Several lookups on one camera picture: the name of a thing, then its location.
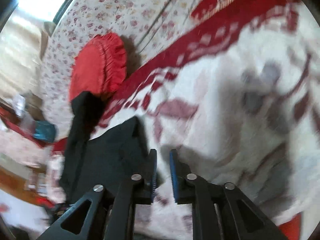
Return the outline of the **black pants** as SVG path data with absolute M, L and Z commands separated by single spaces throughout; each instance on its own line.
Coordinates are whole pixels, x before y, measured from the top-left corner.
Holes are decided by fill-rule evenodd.
M 116 193 L 120 183 L 137 173 L 148 156 L 142 125 L 134 116 L 91 139 L 105 103 L 90 92 L 82 92 L 71 101 L 71 107 L 74 118 L 59 181 L 66 202 L 75 203 L 97 184 Z

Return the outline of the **teal blue paper bag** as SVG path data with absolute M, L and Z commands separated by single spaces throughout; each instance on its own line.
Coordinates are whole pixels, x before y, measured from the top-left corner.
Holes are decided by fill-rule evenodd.
M 35 122 L 33 138 L 47 143 L 52 143 L 55 141 L 56 133 L 57 130 L 54 124 L 51 124 L 46 120 Z

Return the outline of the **red and white fleece blanket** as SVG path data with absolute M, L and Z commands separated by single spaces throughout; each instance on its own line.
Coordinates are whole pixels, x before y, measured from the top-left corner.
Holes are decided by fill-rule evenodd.
M 169 187 L 169 150 L 214 184 L 232 182 L 276 224 L 319 222 L 319 26 L 300 0 L 234 0 L 131 75 L 93 139 L 136 116 L 158 153 L 159 200 L 138 233 L 191 238 Z

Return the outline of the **red round ruffled cushion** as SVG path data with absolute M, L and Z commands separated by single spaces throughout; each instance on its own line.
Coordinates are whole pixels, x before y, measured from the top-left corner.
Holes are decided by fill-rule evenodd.
M 127 75 L 127 53 L 116 33 L 96 35 L 75 57 L 69 99 L 90 92 L 103 100 L 115 93 Z

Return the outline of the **floral white quilt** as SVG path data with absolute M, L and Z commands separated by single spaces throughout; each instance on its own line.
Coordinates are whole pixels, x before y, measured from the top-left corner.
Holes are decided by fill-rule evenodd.
M 191 12 L 201 0 L 73 0 L 52 37 L 41 67 L 45 118 L 67 137 L 72 122 L 68 100 L 72 65 L 93 37 L 118 34 L 127 51 L 128 71 L 140 66 L 189 31 Z

